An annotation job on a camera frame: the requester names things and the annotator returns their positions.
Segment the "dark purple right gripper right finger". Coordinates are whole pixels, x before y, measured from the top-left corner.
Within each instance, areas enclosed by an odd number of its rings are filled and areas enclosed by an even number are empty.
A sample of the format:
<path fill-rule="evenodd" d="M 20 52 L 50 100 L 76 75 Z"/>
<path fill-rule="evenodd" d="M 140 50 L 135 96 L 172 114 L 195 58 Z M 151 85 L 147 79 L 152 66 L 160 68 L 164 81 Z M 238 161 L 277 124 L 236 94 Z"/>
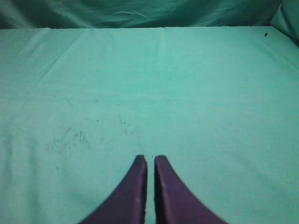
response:
<path fill-rule="evenodd" d="M 179 178 L 165 155 L 155 157 L 154 201 L 157 224 L 225 224 Z"/>

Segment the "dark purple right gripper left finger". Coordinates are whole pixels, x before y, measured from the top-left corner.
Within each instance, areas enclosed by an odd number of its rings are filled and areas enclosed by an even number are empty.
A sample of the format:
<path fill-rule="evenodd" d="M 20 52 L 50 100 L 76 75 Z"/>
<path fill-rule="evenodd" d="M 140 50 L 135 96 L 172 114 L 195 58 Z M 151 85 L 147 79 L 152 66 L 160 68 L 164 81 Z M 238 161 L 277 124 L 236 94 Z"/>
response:
<path fill-rule="evenodd" d="M 148 166 L 137 155 L 118 186 L 82 224 L 143 224 L 147 202 Z"/>

